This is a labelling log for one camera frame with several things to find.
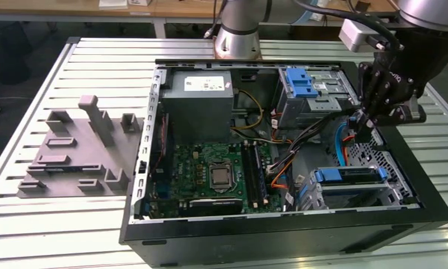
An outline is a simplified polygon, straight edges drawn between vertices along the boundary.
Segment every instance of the blue plastic latch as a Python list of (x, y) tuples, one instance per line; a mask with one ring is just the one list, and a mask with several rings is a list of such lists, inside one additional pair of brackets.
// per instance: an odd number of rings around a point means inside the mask
[(291, 87), (293, 89), (293, 97), (316, 98), (319, 96), (319, 93), (312, 86), (312, 78), (307, 74), (305, 69), (288, 68), (287, 80), (289, 81)]
[(381, 181), (385, 181), (388, 179), (388, 173), (384, 167), (379, 168), (379, 174), (380, 174)]
[(315, 178), (317, 182), (323, 182), (323, 174), (321, 174), (321, 170), (317, 170), (315, 172)]
[(304, 196), (304, 194), (307, 193), (307, 190), (308, 190), (308, 186), (305, 185), (300, 190), (299, 199)]
[(339, 169), (321, 169), (324, 181), (341, 181)]

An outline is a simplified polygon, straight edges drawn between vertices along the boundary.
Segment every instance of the label sticker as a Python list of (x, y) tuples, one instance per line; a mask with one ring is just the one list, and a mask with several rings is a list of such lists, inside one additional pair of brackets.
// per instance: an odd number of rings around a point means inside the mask
[(184, 91), (222, 91), (224, 77), (186, 77)]
[(313, 88), (315, 89), (327, 89), (325, 83), (316, 83), (316, 84), (313, 84)]
[(277, 129), (279, 121), (276, 119), (271, 119), (271, 125), (273, 129)]
[(129, 12), (129, 15), (149, 16), (150, 13), (149, 12)]
[(295, 182), (296, 182), (297, 184), (300, 184), (300, 183), (304, 182), (304, 179), (305, 179), (305, 177), (304, 177), (303, 175), (299, 175), (297, 178), (296, 178), (296, 180), (295, 180)]
[(285, 200), (289, 202), (291, 205), (293, 205), (293, 197), (292, 197), (291, 193), (285, 194)]

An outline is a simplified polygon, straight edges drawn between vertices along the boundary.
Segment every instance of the orange wire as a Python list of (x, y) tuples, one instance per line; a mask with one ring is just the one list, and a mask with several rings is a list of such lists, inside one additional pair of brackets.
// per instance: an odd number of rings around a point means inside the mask
[[(272, 141), (273, 142), (283, 142), (283, 140), (276, 139), (276, 131), (277, 131), (277, 129), (272, 129), (272, 135), (271, 135)], [(292, 140), (291, 139), (287, 139), (285, 142), (288, 144), (292, 144)]]
[(349, 165), (349, 157), (347, 155), (347, 147), (344, 147), (343, 152), (344, 152), (345, 166), (348, 166)]
[[(352, 140), (355, 138), (355, 136), (347, 136), (344, 139), (343, 139), (343, 142), (347, 142), (349, 140)], [(341, 149), (343, 153), (344, 153), (344, 159), (345, 159), (345, 165), (349, 164), (349, 157), (348, 157), (348, 150), (347, 150), (347, 147), (343, 146), (343, 149)]]
[(279, 174), (276, 175), (275, 179), (272, 180), (272, 182), (271, 182), (271, 187), (272, 188), (287, 188), (287, 186), (276, 184), (276, 182), (277, 182), (279, 177), (283, 175), (283, 173), (285, 172), (287, 168), (289, 167), (293, 159), (295, 158), (292, 158), (292, 160), (285, 164), (283, 170), (279, 172)]

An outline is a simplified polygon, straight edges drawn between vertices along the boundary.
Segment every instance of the wooden desk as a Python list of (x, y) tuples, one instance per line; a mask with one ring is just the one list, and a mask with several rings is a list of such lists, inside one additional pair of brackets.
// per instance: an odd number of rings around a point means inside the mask
[[(391, 3), (387, 0), (372, 0), (368, 11), (395, 11)], [(329, 2), (328, 8), (339, 10), (349, 10), (345, 1), (333, 0)], [(192, 17), (192, 18), (212, 18), (213, 15), (213, 0), (157, 0), (154, 8), (154, 16), (157, 17)], [(328, 17), (329, 20), (341, 21), (340, 18)]]
[(0, 0), (0, 14), (62, 16), (132, 16), (133, 12), (153, 16), (157, 0), (149, 6), (125, 10), (100, 10), (98, 0)]
[[(333, 0), (328, 7), (348, 10), (343, 0)], [(371, 1), (369, 11), (393, 10), (387, 0)], [(166, 23), (210, 23), (212, 15), (213, 0), (153, 0), (149, 6), (129, 5), (125, 10), (98, 10), (98, 0), (0, 0), (1, 21), (149, 22), (157, 38), (165, 38)], [(339, 18), (328, 20), (329, 26), (341, 25)]]

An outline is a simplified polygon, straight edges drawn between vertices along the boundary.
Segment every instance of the gray 3d-printed holder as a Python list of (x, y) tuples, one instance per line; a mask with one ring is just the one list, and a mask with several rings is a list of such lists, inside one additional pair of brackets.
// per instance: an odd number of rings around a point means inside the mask
[(142, 119), (124, 114), (109, 119), (97, 108), (97, 97), (81, 96), (78, 107), (88, 119), (72, 119), (66, 111), (52, 111), (50, 130), (26, 176), (20, 198), (114, 196), (126, 193), (133, 175)]

